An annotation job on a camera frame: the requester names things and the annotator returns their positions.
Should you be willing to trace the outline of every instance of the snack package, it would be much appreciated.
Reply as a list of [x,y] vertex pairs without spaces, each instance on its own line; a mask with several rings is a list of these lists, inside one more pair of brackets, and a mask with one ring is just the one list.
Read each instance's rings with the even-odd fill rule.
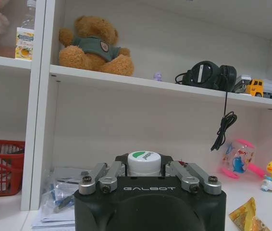
[[34,47],[34,30],[20,28],[16,30],[15,58],[32,60]]
[[229,217],[241,231],[270,231],[270,229],[256,217],[256,203],[253,197],[230,213]]

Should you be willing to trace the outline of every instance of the screw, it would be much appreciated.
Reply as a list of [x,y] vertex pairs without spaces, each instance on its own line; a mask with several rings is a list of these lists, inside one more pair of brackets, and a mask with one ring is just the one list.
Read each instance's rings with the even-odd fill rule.
[[111,192],[111,187],[109,185],[104,185],[102,188],[102,193],[107,194]]
[[91,176],[84,176],[83,177],[83,182],[91,182],[91,181],[92,181]]
[[218,178],[216,176],[209,176],[209,182],[217,182]]
[[192,184],[190,185],[189,190],[192,194],[196,194],[199,192],[199,186],[196,184]]

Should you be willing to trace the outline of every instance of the black cable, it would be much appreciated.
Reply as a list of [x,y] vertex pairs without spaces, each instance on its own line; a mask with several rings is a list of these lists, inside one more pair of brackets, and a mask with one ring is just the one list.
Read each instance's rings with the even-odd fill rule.
[[175,80],[175,83],[176,83],[176,84],[182,84],[183,81],[182,81],[182,80],[179,80],[179,81],[178,81],[177,79],[178,79],[178,77],[183,76],[183,75],[185,75],[185,74],[186,74],[186,73],[181,73],[181,74],[177,75],[177,76],[175,77],[175,79],[174,79],[174,80]]
[[228,92],[226,91],[226,98],[224,101],[224,111],[223,111],[223,118],[221,121],[221,127],[219,128],[217,132],[217,139],[213,146],[211,147],[211,151],[219,150],[219,148],[225,143],[226,141],[226,131],[227,129],[236,122],[237,115],[234,114],[234,112],[229,112],[226,114],[226,108],[227,108],[227,98],[228,98]]

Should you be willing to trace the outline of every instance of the plastic bottle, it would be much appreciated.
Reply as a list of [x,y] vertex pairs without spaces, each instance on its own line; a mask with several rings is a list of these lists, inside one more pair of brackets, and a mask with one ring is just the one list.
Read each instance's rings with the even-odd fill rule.
[[36,0],[27,0],[27,13],[21,27],[16,30],[15,58],[32,60],[34,47],[34,28],[36,15]]
[[36,1],[27,0],[27,13],[25,14],[21,28],[35,29]]

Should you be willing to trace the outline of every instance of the green label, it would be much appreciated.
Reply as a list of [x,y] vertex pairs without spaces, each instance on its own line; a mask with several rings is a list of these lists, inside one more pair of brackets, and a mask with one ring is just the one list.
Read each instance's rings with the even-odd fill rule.
[[133,154],[133,157],[137,158],[140,155],[143,155],[144,153],[146,153],[146,152],[136,152],[136,153]]

